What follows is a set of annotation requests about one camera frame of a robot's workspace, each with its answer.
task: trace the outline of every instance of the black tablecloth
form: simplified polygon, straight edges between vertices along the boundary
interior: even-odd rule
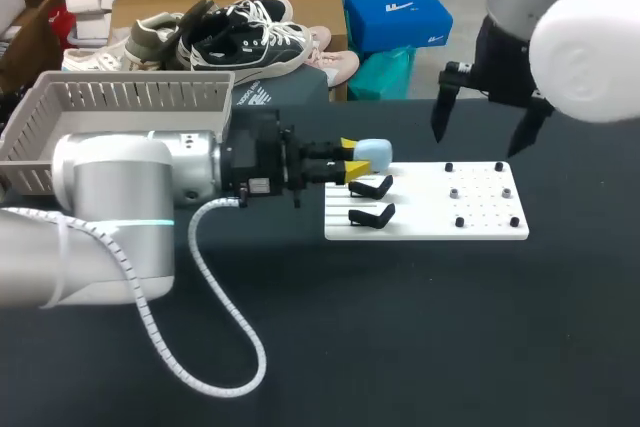
[[[500,160],[521,113],[462,101],[289,110],[301,136],[385,137],[397,161]],[[217,400],[168,372],[135,308],[0,312],[0,425],[637,426],[640,125],[556,114],[511,161],[524,242],[330,243],[322,190],[214,212],[205,257],[261,336],[267,377]],[[250,344],[207,290],[178,214],[174,290],[152,303],[176,357],[234,386]]]

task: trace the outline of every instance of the black sneaker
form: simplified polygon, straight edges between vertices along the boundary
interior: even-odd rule
[[[293,72],[309,58],[313,38],[306,27],[253,21],[193,45],[193,70],[230,70],[235,85]]]
[[[227,29],[248,21],[247,16],[265,22],[291,22],[293,6],[288,0],[239,0],[228,7],[209,13],[185,31],[176,48],[176,58],[185,69],[191,69],[193,44],[211,40]]]

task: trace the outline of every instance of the white basket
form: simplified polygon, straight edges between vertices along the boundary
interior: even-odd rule
[[[51,158],[67,134],[211,130],[224,140],[232,72],[45,72],[0,136],[0,193],[53,195]]]

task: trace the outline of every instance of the white spiral cable wrap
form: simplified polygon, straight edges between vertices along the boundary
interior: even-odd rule
[[[203,393],[205,395],[209,395],[211,397],[221,397],[221,398],[234,398],[241,397],[253,391],[260,383],[265,376],[267,371],[267,356],[264,350],[264,346],[262,342],[258,338],[258,335],[255,333],[253,328],[249,325],[249,323],[245,320],[242,314],[238,311],[238,309],[233,305],[229,297],[224,293],[220,284],[213,277],[207,265],[200,254],[200,250],[198,249],[198,243],[196,239],[198,224],[200,220],[211,210],[221,208],[221,207],[240,207],[240,202],[238,199],[217,199],[213,200],[198,209],[198,211],[194,214],[189,222],[189,230],[188,230],[188,241],[189,241],[189,250],[191,251],[191,255],[195,260],[200,272],[204,276],[204,278],[209,283],[209,286],[216,294],[216,296],[222,302],[222,305],[227,309],[231,317],[238,323],[240,328],[244,331],[244,333],[249,337],[249,340],[253,344],[256,355],[258,358],[258,369],[254,376],[254,378],[249,381],[247,384],[236,387],[236,388],[223,388],[216,387],[213,385],[205,384],[204,382],[193,377],[189,372],[187,372],[175,359],[169,347],[164,342],[164,339],[160,335],[158,331],[158,327],[151,315],[151,311],[149,310],[149,306],[147,300],[142,292],[142,288],[140,287],[140,281],[133,269],[133,266],[127,259],[127,256],[122,251],[122,249],[118,246],[118,244],[111,238],[111,236],[105,232],[102,232],[101,229],[92,224],[91,222],[86,222],[84,220],[76,219],[74,217],[64,217],[61,216],[58,212],[45,212],[41,210],[34,209],[3,209],[8,212],[13,212],[18,215],[22,215],[24,217],[28,217],[34,220],[40,220],[49,222],[52,224],[58,224],[59,228],[61,225],[68,226],[69,228],[79,230],[85,232],[96,239],[98,242],[103,244],[109,252],[113,255],[113,257],[118,261],[118,264],[122,268],[124,275],[131,286],[133,291],[133,295],[135,297],[135,303],[138,307],[138,312],[140,313],[140,318],[147,330],[149,338],[153,343],[155,349],[157,350],[162,360],[167,364],[169,369],[185,384],[187,384],[192,389]]]

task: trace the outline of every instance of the white label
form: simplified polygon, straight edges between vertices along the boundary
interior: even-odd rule
[[[269,183],[269,179],[249,179],[249,192],[252,194],[271,193],[271,184]]]

